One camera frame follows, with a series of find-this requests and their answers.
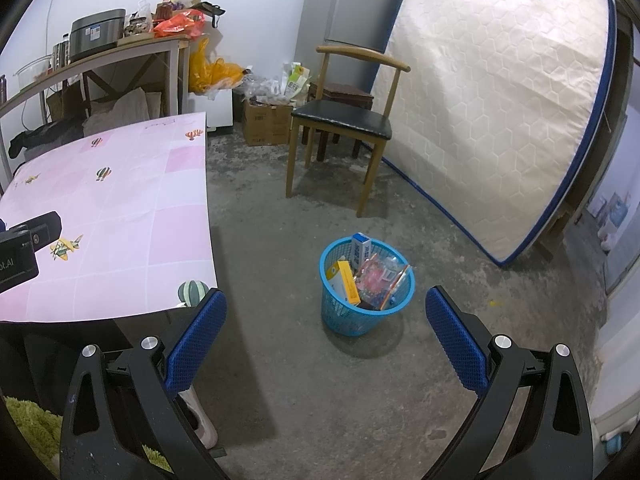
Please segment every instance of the black chair seat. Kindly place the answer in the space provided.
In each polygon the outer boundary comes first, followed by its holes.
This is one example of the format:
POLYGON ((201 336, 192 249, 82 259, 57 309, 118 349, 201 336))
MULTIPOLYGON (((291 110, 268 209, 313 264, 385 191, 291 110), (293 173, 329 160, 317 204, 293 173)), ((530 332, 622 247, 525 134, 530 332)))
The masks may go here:
POLYGON ((335 101, 313 100, 294 108, 292 116, 391 139, 391 123, 380 114, 335 101))

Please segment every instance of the table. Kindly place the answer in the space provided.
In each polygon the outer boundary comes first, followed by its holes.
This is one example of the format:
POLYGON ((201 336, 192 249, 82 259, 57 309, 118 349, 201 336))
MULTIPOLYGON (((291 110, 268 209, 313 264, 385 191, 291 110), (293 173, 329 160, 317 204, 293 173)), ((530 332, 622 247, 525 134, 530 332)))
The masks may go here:
MULTIPOLYGON (((69 79, 81 73, 89 72, 111 63, 117 63, 125 59, 139 56, 153 56, 154 54, 165 54, 168 58, 169 70, 165 77, 165 93, 168 102, 167 113, 170 116, 178 114, 178 90, 180 89, 180 102, 182 110, 186 110, 188 79, 189 79, 189 38, 187 36, 169 36, 166 38, 155 38, 153 40, 137 41, 127 43, 123 46, 99 52, 93 56, 86 57, 76 62, 52 72, 46 77, 23 88, 15 96, 11 97, 3 105, 0 105, 0 118, 18 107, 27 99, 40 94, 40 111, 43 123, 47 122, 46 104, 44 91, 50 86, 69 79)), ((2 168, 6 174, 8 182, 11 182, 12 172, 6 154, 6 147, 2 132, 0 131, 0 158, 2 168)))
POLYGON ((20 167, 0 200, 13 226, 55 210, 62 236, 39 275, 0 294, 0 321, 113 319, 181 306, 178 289, 215 287, 204 113, 130 124, 20 167))

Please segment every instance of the blue plastic basket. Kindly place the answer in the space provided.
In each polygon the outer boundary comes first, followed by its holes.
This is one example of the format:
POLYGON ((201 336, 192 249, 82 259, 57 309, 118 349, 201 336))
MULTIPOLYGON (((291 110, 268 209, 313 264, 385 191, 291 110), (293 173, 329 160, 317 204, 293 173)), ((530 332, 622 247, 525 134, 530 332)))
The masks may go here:
MULTIPOLYGON (((393 247, 383 244, 379 240, 371 239, 372 253, 378 253, 381 258, 395 256, 402 263, 408 261, 393 247)), ((351 237, 340 238, 330 244, 320 256, 320 279, 322 280, 322 319, 326 325, 342 335, 357 336, 367 333, 375 327, 385 316, 391 316, 402 310, 411 301, 415 291, 413 270, 409 270, 408 279, 404 279, 400 288, 394 294, 394 302, 386 310, 366 310, 353 306, 338 298, 326 279, 325 273, 340 256, 351 254, 351 237)))

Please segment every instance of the blue gripper pad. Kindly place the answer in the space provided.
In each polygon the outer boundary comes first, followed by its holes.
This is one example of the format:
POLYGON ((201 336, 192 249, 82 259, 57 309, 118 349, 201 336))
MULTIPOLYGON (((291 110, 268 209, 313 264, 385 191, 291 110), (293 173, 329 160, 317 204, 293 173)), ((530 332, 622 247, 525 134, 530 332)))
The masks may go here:
POLYGON ((166 360, 164 387, 173 399, 188 390, 226 319, 226 298, 213 294, 200 309, 166 360))
POLYGON ((449 300, 436 287, 427 291, 424 304, 427 319, 460 382, 467 390, 481 397, 488 388, 485 355, 450 306, 449 300))

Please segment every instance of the silver refrigerator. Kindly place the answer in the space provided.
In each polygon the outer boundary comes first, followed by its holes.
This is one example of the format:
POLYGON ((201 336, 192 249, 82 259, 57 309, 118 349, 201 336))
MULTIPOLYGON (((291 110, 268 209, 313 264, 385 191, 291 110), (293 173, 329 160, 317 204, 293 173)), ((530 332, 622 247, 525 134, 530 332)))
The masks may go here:
MULTIPOLYGON (((320 44, 348 44, 384 52, 402 0, 305 0, 295 61, 317 75, 320 44)), ((331 56, 327 81, 370 91, 378 65, 331 56)))

